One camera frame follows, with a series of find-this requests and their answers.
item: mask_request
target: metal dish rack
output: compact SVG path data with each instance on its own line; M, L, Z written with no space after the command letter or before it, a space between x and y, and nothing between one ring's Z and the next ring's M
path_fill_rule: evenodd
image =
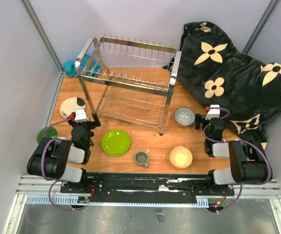
M90 59L81 71L89 52ZM162 136L174 92L181 51L136 40L89 38L75 70L94 118L98 115L160 129ZM175 57L171 71L163 69ZM94 108L85 81L105 84Z

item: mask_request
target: gray mug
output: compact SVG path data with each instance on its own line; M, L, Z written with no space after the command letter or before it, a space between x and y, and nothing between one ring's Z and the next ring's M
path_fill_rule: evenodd
M135 162L138 165L144 165L146 168L149 167L148 158L149 158L148 155L143 151L140 151L135 154Z

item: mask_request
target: dish rack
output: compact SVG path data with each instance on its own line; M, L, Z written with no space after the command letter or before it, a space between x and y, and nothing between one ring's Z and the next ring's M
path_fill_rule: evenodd
M87 54L90 58L83 66ZM98 120L98 114L158 128L162 136L180 56L181 51L161 44L106 36L99 41L89 38L76 59L75 70L93 118ZM163 69L172 58L172 69ZM96 109L85 81L106 85Z

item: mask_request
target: green cup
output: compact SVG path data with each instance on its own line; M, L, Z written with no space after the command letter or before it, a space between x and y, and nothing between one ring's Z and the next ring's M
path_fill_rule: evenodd
M42 130L40 130L37 134L37 143L39 144L42 139L43 139L43 134L44 134L44 131L47 127L43 128ZM46 137L50 137L50 138L57 138L58 137L58 132L55 128L53 127L50 127L47 132L46 132Z

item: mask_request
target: plate with black design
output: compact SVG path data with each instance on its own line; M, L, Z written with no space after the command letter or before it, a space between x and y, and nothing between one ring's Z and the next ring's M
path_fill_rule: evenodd
M79 97L70 97L60 105L59 112L62 117L67 118L72 112L77 109L85 109L86 104L83 99Z
M183 127L188 127L195 121L195 114L186 107L180 107L174 112L175 121Z

